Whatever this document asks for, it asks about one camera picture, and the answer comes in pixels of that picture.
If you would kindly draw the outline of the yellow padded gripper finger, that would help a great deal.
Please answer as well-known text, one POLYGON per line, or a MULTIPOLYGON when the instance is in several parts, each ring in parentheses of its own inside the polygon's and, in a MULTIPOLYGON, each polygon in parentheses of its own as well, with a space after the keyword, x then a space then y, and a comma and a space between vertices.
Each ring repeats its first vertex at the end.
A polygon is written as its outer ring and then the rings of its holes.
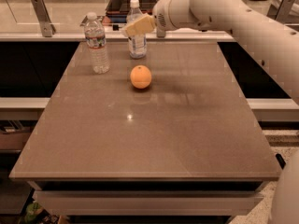
POLYGON ((154 18, 149 14, 143 14, 134 21, 128 22, 121 28, 121 33, 125 37, 132 37, 135 35, 144 35, 154 31, 156 28, 154 18))

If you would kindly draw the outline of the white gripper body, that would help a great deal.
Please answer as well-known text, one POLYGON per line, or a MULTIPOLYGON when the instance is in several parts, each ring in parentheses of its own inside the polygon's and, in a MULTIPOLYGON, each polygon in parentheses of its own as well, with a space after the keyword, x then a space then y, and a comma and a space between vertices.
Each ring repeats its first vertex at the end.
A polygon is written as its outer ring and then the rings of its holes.
POLYGON ((152 15, 157 27, 163 31, 188 28, 191 24, 190 0, 159 0, 152 15))

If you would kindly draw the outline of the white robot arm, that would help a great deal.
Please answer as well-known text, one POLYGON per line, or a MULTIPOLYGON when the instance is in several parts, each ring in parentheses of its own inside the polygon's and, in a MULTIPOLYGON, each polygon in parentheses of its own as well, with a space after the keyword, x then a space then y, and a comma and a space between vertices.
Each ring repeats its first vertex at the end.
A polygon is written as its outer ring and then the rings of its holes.
POLYGON ((126 24, 124 36, 180 28, 229 33, 299 103, 299 34, 248 7, 242 0, 159 0, 150 15, 126 24))

